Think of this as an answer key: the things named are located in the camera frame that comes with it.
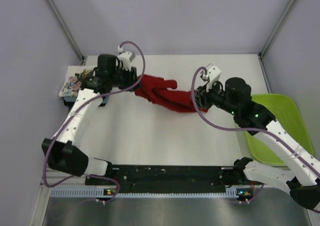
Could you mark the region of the red t shirt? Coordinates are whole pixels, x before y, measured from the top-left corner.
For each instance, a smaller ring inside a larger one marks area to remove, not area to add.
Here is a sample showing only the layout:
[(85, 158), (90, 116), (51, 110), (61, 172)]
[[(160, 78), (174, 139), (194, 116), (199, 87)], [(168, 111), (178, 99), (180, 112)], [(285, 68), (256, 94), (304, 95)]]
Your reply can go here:
[(176, 80), (144, 75), (140, 87), (134, 91), (136, 96), (163, 106), (178, 113), (195, 113), (191, 91), (178, 90)]

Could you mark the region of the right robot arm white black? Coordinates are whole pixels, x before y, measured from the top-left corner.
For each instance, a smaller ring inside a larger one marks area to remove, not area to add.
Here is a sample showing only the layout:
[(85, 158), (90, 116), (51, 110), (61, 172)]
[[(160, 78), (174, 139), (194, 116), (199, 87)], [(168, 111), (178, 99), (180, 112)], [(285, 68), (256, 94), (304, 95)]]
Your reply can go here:
[(205, 79), (203, 86), (192, 87), (191, 99), (196, 112), (216, 106), (231, 114), (238, 125), (236, 131), (246, 131), (264, 143), (288, 167), (283, 170), (245, 158), (241, 160), (243, 166), (233, 171), (235, 181), (267, 184), (287, 193), (303, 208), (319, 213), (319, 160), (289, 135), (269, 109), (252, 100), (251, 86), (244, 79), (230, 78), (224, 88), (218, 83), (217, 79)]

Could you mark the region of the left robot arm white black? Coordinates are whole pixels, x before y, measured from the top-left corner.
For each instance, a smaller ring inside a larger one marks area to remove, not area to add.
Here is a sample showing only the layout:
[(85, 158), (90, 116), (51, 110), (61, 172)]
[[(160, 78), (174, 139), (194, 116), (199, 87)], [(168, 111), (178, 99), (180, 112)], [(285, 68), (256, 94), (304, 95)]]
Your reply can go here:
[(117, 56), (101, 54), (95, 68), (87, 74), (76, 74), (80, 81), (77, 98), (59, 131), (41, 145), (50, 169), (73, 176), (93, 174), (102, 184), (113, 180), (109, 162), (87, 156), (80, 146), (91, 117), (107, 94), (113, 88), (130, 91), (138, 88), (137, 69), (132, 66), (134, 58), (134, 52), (130, 51)]

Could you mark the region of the white floral folded t shirt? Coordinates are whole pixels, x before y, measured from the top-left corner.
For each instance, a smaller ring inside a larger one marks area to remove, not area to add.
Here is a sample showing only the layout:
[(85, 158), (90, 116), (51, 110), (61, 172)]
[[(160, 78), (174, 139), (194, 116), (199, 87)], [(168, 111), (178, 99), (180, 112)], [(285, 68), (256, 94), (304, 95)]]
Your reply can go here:
[(60, 89), (59, 97), (77, 97), (81, 88), (81, 80), (93, 71), (95, 65), (92, 66), (68, 66), (65, 75), (65, 82)]

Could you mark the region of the green plastic bin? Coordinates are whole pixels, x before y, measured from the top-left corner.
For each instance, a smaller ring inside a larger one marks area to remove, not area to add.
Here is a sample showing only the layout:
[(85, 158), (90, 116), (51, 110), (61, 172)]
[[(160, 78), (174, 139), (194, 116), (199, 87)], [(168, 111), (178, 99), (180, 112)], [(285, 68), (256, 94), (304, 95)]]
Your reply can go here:
[[(252, 100), (269, 109), (286, 132), (311, 156), (315, 155), (304, 120), (292, 98), (283, 94), (255, 94), (252, 95)], [(270, 166), (284, 166), (280, 158), (264, 143), (247, 132), (244, 135), (253, 159)]]

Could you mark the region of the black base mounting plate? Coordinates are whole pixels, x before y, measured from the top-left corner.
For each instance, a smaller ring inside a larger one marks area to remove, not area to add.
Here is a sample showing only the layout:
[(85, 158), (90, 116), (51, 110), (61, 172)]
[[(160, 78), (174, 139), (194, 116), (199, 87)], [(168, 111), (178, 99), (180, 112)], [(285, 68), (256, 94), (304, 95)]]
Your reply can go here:
[(121, 193), (223, 192), (226, 186), (250, 185), (232, 166), (114, 165), (107, 177), (120, 184)]

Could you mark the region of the right corner aluminium post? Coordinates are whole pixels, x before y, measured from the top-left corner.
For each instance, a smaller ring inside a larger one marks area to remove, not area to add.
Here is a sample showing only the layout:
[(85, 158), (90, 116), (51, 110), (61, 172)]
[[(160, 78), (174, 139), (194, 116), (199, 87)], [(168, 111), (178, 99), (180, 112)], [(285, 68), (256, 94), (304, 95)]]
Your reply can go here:
[(286, 4), (284, 10), (282, 11), (280, 17), (277, 19), (275, 26), (273, 27), (271, 33), (269, 34), (266, 42), (264, 43), (262, 49), (260, 50), (258, 56), (262, 60), (266, 53), (268, 52), (269, 48), (277, 38), (278, 34), (280, 33), (282, 27), (285, 25), (287, 19), (289, 18), (290, 14), (294, 10), (295, 6), (297, 5), (299, 0), (289, 0)]

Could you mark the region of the corner aluminium post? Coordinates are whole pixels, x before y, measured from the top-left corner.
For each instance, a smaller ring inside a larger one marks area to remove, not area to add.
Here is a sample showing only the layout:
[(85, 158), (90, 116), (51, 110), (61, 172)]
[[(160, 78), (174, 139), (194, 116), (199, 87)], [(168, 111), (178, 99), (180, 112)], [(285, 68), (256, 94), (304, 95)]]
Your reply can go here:
[(77, 58), (80, 61), (84, 60), (84, 55), (82, 54), (79, 46), (77, 45), (70, 29), (68, 28), (63, 16), (61, 15), (56, 3), (54, 0), (44, 0), (45, 3), (48, 5), (55, 21), (57, 22), (62, 34), (64, 35), (64, 37), (66, 38), (68, 44), (70, 45), (71, 49), (73, 50), (73, 52), (75, 53), (75, 55), (77, 56)]
[(287, 19), (289, 18), (290, 14), (294, 10), (295, 6), (297, 5), (299, 0), (289, 0), (286, 4), (284, 10), (282, 11), (280, 17), (277, 19), (275, 26), (273, 27), (271, 33), (269, 34), (266, 42), (264, 43), (262, 49), (260, 50), (258, 56), (262, 60), (266, 53), (268, 52), (269, 48), (277, 38), (278, 34), (280, 33), (282, 27), (285, 25)]

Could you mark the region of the left corner aluminium post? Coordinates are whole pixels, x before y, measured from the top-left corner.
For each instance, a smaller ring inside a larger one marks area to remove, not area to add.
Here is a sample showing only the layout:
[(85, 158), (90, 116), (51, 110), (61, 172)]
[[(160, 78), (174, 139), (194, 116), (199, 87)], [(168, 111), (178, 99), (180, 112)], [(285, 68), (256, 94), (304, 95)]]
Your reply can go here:
[(66, 38), (68, 44), (70, 45), (71, 49), (73, 50), (73, 52), (75, 53), (75, 55), (77, 56), (77, 58), (80, 61), (84, 60), (84, 55), (82, 54), (79, 46), (77, 45), (70, 29), (68, 28), (63, 16), (61, 15), (56, 3), (54, 0), (44, 0), (45, 3), (48, 5), (55, 21), (57, 22), (62, 34), (64, 35), (64, 37)]

